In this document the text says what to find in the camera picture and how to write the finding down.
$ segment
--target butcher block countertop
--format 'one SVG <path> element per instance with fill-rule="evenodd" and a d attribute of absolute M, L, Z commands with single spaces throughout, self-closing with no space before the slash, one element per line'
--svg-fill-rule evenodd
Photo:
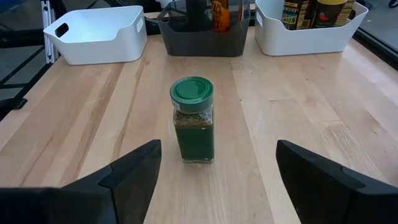
<path fill-rule="evenodd" d="M 215 88 L 215 161 L 184 164 L 169 89 Z M 398 73 L 352 40 L 342 53 L 269 57 L 250 27 L 244 55 L 172 57 L 150 36 L 135 62 L 61 57 L 0 122 L 0 186 L 61 187 L 152 140 L 159 179 L 145 223 L 300 223 L 275 159 L 286 139 L 398 186 Z"/>

